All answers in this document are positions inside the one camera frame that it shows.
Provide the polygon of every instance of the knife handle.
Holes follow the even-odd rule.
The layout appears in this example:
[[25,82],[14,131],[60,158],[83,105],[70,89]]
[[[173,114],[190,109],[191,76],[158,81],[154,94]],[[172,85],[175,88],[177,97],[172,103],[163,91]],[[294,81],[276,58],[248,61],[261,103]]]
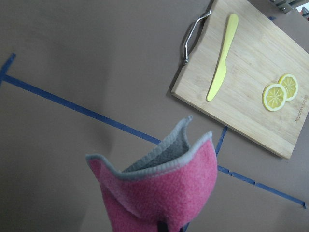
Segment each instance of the knife handle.
[[231,14],[230,17],[228,18],[226,31],[225,31],[225,38],[224,38],[219,62],[225,62],[226,60],[228,50],[230,49],[230,46],[232,44],[236,29],[237,29],[238,21],[239,19],[236,14]]

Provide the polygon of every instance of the pink cloth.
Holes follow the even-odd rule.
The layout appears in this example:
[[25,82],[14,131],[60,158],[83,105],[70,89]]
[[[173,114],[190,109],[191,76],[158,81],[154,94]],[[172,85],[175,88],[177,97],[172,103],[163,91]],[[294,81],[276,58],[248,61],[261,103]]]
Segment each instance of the pink cloth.
[[169,232],[179,232],[199,214],[217,178],[211,133],[186,153],[190,152],[185,162],[175,162],[183,159],[180,156],[170,161],[169,168],[133,179],[115,174],[103,157],[88,157],[114,232],[157,232],[159,221],[168,225]]

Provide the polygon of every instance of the blue tape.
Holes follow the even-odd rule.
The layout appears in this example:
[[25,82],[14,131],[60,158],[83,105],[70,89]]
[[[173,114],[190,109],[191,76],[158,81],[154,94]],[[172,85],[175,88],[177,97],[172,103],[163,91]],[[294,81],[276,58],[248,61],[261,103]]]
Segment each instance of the blue tape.
[[100,115],[100,114],[98,114],[96,112],[88,110],[88,109],[86,109],[86,108],[84,108],[82,106],[79,106],[79,105],[77,105],[75,103],[72,103],[72,102],[70,102],[68,100],[65,100],[65,99],[63,99],[61,97],[58,97],[58,96],[56,96],[54,94],[46,92],[46,91],[44,91],[42,89],[39,89],[39,88],[37,88],[35,86],[29,85],[26,82],[20,81],[20,80],[14,78],[14,77],[5,75],[3,80],[8,82],[8,83],[10,83],[10,84],[12,84],[12,85],[14,85],[14,86],[20,87],[20,88],[22,88],[24,90],[27,90],[27,91],[31,92],[31,93],[34,93],[34,94],[39,95],[41,97],[44,97],[44,98],[46,98],[48,100],[51,100],[53,102],[56,102],[56,103],[61,104],[63,106],[66,106],[66,107],[68,107],[68,108],[70,108],[72,110],[75,110],[75,111],[79,112],[79,113],[82,113],[82,114],[87,115],[89,117],[92,117],[92,118],[94,118],[96,120],[104,122],[104,123],[106,123],[108,125],[111,125],[113,127],[121,129],[121,130],[123,130],[125,132],[133,134],[133,135],[135,135],[137,137],[140,137],[140,138],[142,138],[142,139],[144,139],[146,141],[149,141],[151,143],[159,144],[161,142],[160,140],[158,140],[158,139],[156,139],[156,138],[154,138],[154,137],[152,137],[152,136],[150,136],[148,134],[145,134],[145,133],[140,132],[140,131],[138,131],[136,129],[133,129],[133,128],[127,126],[127,125],[124,125],[124,124],[122,124],[120,122],[117,122],[117,121],[112,120],[112,119],[110,119],[108,117]]
[[269,186],[267,186],[267,185],[263,185],[263,184],[261,184],[261,183],[257,183],[257,184],[255,184],[255,186],[257,186],[257,187],[259,187],[259,188],[261,188],[261,189],[264,189],[264,190],[266,190],[266,191],[268,191],[268,192],[274,193],[274,194],[276,194],[276,195],[278,195],[278,196],[281,196],[281,197],[283,197],[283,198],[285,198],[285,199],[288,199],[288,200],[290,200],[290,201],[292,201],[292,202],[295,202],[295,203],[297,203],[297,204],[300,204],[300,205],[302,205],[305,209],[307,208],[304,201],[302,201],[302,200],[300,200],[300,199],[297,199],[297,198],[295,198],[295,197],[292,197],[292,196],[290,196],[290,195],[288,195],[288,194],[285,194],[285,193],[283,193],[283,192],[280,192],[280,191],[278,191],[278,190],[276,190],[276,189],[274,189],[274,188],[271,188],[271,187],[269,187]]
[[274,21],[275,19],[277,19],[276,17],[273,17],[273,16],[270,16],[270,17],[268,17],[269,18],[269,20],[271,20],[271,21]]
[[224,136],[225,136],[225,134],[226,134],[226,131],[227,131],[227,126],[224,126],[224,128],[223,128],[223,130],[222,130],[222,133],[221,133],[221,137],[220,137],[220,139],[219,139],[219,142],[218,142],[218,144],[217,144],[217,146],[216,146],[216,150],[215,150],[217,156],[218,156],[219,151],[220,151],[220,149],[221,149],[221,145],[222,145]]
[[[133,134],[133,135],[135,135],[137,137],[140,137],[140,138],[142,138],[142,139],[144,139],[146,141],[149,141],[149,142],[151,142],[153,144],[157,145],[157,144],[159,144],[161,142],[160,140],[158,140],[158,139],[156,139],[156,138],[154,138],[154,137],[152,137],[152,136],[150,136],[148,134],[145,134],[145,133],[143,133],[141,131],[138,131],[136,129],[133,129],[133,128],[127,126],[127,125],[124,125],[124,124],[119,123],[119,122],[117,122],[115,120],[112,120],[112,119],[110,119],[108,117],[100,115],[100,114],[98,114],[96,112],[93,112],[93,111],[91,111],[89,109],[86,109],[86,108],[84,108],[82,106],[79,106],[79,105],[77,105],[75,103],[72,103],[72,102],[70,102],[68,100],[65,100],[65,99],[63,99],[61,97],[58,97],[58,96],[56,96],[54,94],[46,92],[46,91],[44,91],[42,89],[39,89],[39,88],[37,88],[35,86],[27,84],[26,82],[20,81],[20,80],[14,78],[14,77],[6,75],[6,72],[9,69],[10,65],[12,64],[14,58],[15,58],[15,54],[12,54],[9,57],[9,59],[6,61],[6,63],[2,66],[2,69],[0,70],[0,84],[1,84],[1,80],[6,81],[6,82],[8,82],[8,83],[10,83],[10,84],[12,84],[14,86],[20,87],[20,88],[22,88],[24,90],[27,90],[27,91],[29,91],[31,93],[39,95],[39,96],[41,96],[43,98],[46,98],[48,100],[51,100],[53,102],[56,102],[56,103],[61,104],[63,106],[66,106],[66,107],[68,107],[68,108],[70,108],[72,110],[75,110],[75,111],[77,111],[79,113],[82,113],[84,115],[92,117],[92,118],[94,118],[94,119],[96,119],[98,121],[104,122],[104,123],[106,123],[108,125],[111,125],[113,127],[121,129],[121,130],[123,130],[125,132]],[[226,134],[226,131],[227,131],[227,126],[225,126],[223,128],[223,131],[221,133],[221,137],[219,139],[219,142],[218,142],[216,150],[215,150],[216,154],[218,154],[220,149],[221,149],[221,145],[222,145],[224,136]],[[220,171],[222,173],[225,173],[225,174],[228,174],[228,175],[230,175],[230,176],[232,176],[234,178],[237,178],[239,180],[245,181],[245,182],[247,182],[249,184],[257,186],[257,187],[259,187],[261,189],[264,189],[266,191],[272,192],[272,193],[274,193],[274,194],[276,194],[278,196],[284,197],[284,198],[286,198],[286,199],[288,199],[290,201],[293,201],[293,202],[295,202],[297,204],[300,204],[300,205],[303,206],[304,209],[307,208],[306,203],[304,201],[302,201],[302,200],[299,200],[299,199],[297,199],[295,197],[287,195],[287,194],[285,194],[283,192],[280,192],[280,191],[278,191],[278,190],[276,190],[274,188],[271,188],[269,186],[263,185],[261,183],[256,183],[254,180],[252,180],[250,178],[247,178],[247,177],[245,177],[243,175],[240,175],[240,174],[238,174],[236,172],[231,172],[229,169],[224,168],[224,167],[222,167],[220,165],[218,165],[218,171]],[[184,227],[184,229],[186,230],[188,228],[188,226],[189,226],[189,223]]]
[[247,177],[245,177],[243,175],[240,175],[240,174],[238,174],[236,172],[232,172],[232,173],[230,173],[230,175],[232,177],[235,177],[235,178],[239,179],[239,180],[242,180],[242,181],[245,181],[245,182],[247,182],[249,184],[255,185],[255,181],[254,180],[252,180],[250,178],[247,178]]
[[11,54],[11,56],[6,60],[6,62],[3,64],[0,70],[0,86],[3,78],[5,77],[6,72],[8,71],[10,65],[13,63],[16,55],[14,53]]
[[239,180],[245,181],[245,182],[247,182],[247,183],[249,183],[249,184],[251,184],[251,185],[254,185],[254,186],[258,187],[258,188],[264,189],[264,190],[266,190],[266,191],[268,191],[268,192],[271,192],[271,193],[273,193],[273,194],[276,194],[276,195],[278,195],[278,196],[280,196],[280,197],[283,197],[283,198],[285,198],[285,199],[288,199],[288,200],[290,200],[290,201],[292,201],[292,202],[295,202],[295,203],[297,203],[297,204],[300,204],[301,206],[303,206],[304,209],[307,208],[307,205],[306,205],[306,203],[305,203],[304,201],[302,201],[302,200],[300,200],[300,199],[297,199],[297,198],[295,198],[295,197],[292,197],[292,196],[290,196],[290,195],[288,195],[288,194],[285,194],[285,193],[283,193],[283,192],[281,192],[281,191],[278,191],[278,190],[276,190],[276,189],[274,189],[274,188],[271,188],[271,187],[269,187],[269,186],[267,186],[267,185],[264,185],[264,184],[261,184],[261,183],[256,183],[256,181],[254,181],[254,180],[252,180],[252,179],[250,179],[250,178],[247,178],[247,177],[245,177],[245,176],[243,176],[243,175],[241,175],[241,174],[238,174],[238,173],[236,173],[236,172],[231,172],[231,171],[230,171],[229,169],[227,169],[227,168],[224,168],[224,167],[218,165],[218,171],[220,171],[220,172],[222,172],[222,173],[225,173],[225,174],[228,174],[228,175],[230,175],[230,176],[232,176],[232,177],[234,177],[234,178],[237,178],[237,179],[239,179]]

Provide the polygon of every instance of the metal handle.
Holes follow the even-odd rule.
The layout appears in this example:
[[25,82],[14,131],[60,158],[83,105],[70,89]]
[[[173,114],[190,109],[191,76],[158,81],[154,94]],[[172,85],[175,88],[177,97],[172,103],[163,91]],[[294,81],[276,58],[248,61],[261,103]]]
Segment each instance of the metal handle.
[[205,14],[203,14],[200,18],[198,18],[198,19],[195,21],[193,27],[191,28],[191,30],[190,30],[190,32],[189,32],[189,36],[188,36],[188,38],[187,38],[187,40],[185,41],[185,44],[184,44],[184,53],[185,53],[185,58],[184,58],[184,63],[183,63],[184,65],[186,65],[186,64],[189,62],[189,56],[188,56],[188,42],[189,42],[189,39],[190,39],[191,36],[192,36],[192,33],[193,33],[194,29],[195,29],[195,26],[197,25],[197,23],[198,23],[199,21],[201,21],[201,20],[204,19],[204,18],[207,18],[210,14],[211,14],[211,10],[209,10],[208,12],[206,12]]

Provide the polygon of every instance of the lemon pulp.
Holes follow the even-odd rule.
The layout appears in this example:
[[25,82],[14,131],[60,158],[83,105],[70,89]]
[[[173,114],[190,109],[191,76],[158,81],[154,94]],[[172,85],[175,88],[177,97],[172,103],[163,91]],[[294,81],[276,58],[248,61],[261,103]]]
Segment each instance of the lemon pulp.
[[278,83],[285,88],[287,101],[291,101],[296,97],[298,93],[298,82],[292,74],[283,75]]
[[270,111],[277,111],[284,106],[286,96],[286,90],[281,84],[271,84],[263,92],[264,107]]

